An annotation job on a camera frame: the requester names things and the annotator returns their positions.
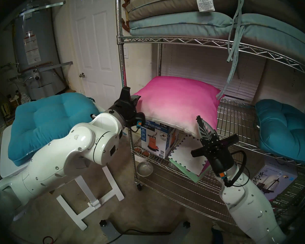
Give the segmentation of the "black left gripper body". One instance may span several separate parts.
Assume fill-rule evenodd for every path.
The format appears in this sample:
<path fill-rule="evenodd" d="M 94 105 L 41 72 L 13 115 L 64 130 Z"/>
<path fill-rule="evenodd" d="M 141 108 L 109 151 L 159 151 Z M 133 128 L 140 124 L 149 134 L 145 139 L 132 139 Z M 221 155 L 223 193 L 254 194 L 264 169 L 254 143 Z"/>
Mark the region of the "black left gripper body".
<path fill-rule="evenodd" d="M 124 119 L 126 127 L 142 126 L 145 124 L 145 114 L 137 112 L 136 106 L 132 104 L 132 99 L 129 101 L 118 99 L 113 105 L 115 110 Z"/>

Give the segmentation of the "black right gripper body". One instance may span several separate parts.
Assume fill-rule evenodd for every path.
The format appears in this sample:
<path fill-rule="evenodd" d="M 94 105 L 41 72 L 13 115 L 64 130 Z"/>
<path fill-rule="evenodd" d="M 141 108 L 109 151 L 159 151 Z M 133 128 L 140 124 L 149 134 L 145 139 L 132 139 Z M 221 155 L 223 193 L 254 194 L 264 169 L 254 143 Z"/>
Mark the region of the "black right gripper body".
<path fill-rule="evenodd" d="M 239 141 L 237 134 L 220 139 L 218 134 L 211 134 L 210 139 L 200 139 L 202 147 L 192 150 L 192 157 L 204 156 L 216 175 L 225 175 L 234 164 L 229 147 Z"/>

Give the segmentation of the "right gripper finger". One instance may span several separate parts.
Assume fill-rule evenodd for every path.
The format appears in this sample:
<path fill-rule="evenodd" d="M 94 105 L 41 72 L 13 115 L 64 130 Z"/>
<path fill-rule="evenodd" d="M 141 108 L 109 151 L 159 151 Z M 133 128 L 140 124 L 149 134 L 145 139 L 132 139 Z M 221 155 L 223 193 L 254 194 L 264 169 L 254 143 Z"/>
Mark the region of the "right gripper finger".
<path fill-rule="evenodd" d="M 216 131 L 202 118 L 200 118 L 200 140 L 209 142 L 218 141 L 218 135 Z"/>
<path fill-rule="evenodd" d="M 211 127 L 200 116 L 196 118 L 198 124 L 198 131 L 200 135 L 200 142 L 202 144 L 210 144 L 211 142 Z"/>

